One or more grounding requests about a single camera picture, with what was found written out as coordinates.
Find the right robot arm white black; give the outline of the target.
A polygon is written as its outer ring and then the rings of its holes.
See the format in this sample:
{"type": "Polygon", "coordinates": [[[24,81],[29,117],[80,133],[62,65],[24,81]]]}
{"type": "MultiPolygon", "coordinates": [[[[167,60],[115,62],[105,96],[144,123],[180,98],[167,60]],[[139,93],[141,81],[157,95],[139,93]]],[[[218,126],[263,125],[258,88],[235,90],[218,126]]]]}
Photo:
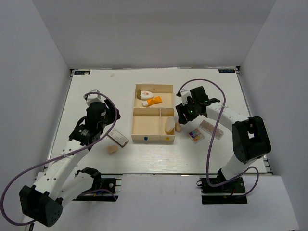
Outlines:
{"type": "Polygon", "coordinates": [[[232,133],[233,156],[219,169],[215,183],[206,180],[209,186],[218,187],[223,192],[230,191],[235,186],[235,180],[252,169],[253,162],[271,151],[261,117],[247,117],[228,108],[220,100],[209,98],[203,87],[180,89],[177,96],[181,98],[181,103],[176,106],[179,124],[185,125],[202,115],[232,133]]]}

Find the orange sunscreen tube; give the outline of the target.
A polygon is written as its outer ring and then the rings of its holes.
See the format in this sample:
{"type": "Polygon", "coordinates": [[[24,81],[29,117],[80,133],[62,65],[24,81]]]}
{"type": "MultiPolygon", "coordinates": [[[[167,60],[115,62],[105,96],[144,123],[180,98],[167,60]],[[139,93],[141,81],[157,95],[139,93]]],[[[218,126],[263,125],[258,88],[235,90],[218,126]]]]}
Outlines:
{"type": "Polygon", "coordinates": [[[151,106],[151,105],[159,104],[159,103],[162,103],[162,98],[160,96],[157,96],[157,97],[153,97],[151,99],[148,99],[146,101],[143,101],[142,105],[144,107],[147,107],[147,106],[151,106]]]}

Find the round white powder puff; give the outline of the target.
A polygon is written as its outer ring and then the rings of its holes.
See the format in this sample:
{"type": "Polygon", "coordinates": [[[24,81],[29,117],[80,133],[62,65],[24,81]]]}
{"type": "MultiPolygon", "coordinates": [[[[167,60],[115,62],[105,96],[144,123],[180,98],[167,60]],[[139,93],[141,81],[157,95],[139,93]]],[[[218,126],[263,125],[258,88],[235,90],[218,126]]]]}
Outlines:
{"type": "Polygon", "coordinates": [[[175,119],[173,116],[168,116],[165,122],[164,131],[165,133],[171,133],[175,128],[175,119]]]}

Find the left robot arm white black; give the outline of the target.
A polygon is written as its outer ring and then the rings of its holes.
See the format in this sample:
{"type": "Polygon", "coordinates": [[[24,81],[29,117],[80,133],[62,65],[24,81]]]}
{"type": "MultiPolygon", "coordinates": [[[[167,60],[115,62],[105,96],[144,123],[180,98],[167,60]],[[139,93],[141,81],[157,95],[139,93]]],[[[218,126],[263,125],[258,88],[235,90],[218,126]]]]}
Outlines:
{"type": "Polygon", "coordinates": [[[91,150],[91,144],[99,140],[105,126],[120,118],[119,110],[109,100],[89,103],[86,112],[69,135],[61,159],[53,161],[42,177],[19,192],[22,212],[46,227],[57,222],[70,201],[83,193],[97,192],[102,186],[101,173],[90,167],[78,170],[67,181],[91,150]]]}

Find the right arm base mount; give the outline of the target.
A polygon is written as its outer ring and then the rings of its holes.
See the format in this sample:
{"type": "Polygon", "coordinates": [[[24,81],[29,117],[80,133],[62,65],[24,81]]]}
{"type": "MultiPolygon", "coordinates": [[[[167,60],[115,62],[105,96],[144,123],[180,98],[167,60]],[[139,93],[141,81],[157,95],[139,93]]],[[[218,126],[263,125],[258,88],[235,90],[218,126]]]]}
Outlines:
{"type": "Polygon", "coordinates": [[[203,205],[247,204],[246,196],[242,196],[246,193],[242,178],[219,187],[210,187],[206,178],[200,178],[196,185],[201,189],[203,205]]]}

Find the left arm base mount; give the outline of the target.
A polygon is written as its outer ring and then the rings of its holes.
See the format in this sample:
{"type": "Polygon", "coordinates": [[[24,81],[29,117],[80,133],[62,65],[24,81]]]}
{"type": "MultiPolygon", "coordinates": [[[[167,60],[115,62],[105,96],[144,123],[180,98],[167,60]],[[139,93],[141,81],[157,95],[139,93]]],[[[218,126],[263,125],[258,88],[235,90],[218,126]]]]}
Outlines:
{"type": "Polygon", "coordinates": [[[90,176],[91,187],[79,195],[74,201],[115,202],[121,190],[122,175],[105,175],[98,170],[86,167],[78,170],[77,176],[90,176]]]}

